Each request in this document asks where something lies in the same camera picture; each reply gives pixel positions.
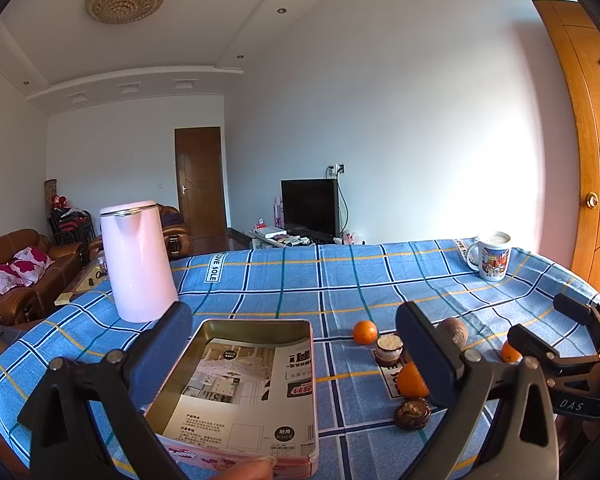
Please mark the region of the person's left hand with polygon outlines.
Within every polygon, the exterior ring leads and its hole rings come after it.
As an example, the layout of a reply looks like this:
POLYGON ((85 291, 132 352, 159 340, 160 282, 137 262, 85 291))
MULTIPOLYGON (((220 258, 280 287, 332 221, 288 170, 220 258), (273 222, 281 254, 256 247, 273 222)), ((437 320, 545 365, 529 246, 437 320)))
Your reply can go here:
POLYGON ((215 474, 210 480, 272 480, 275 465, 276 459, 271 456, 253 458, 215 474))

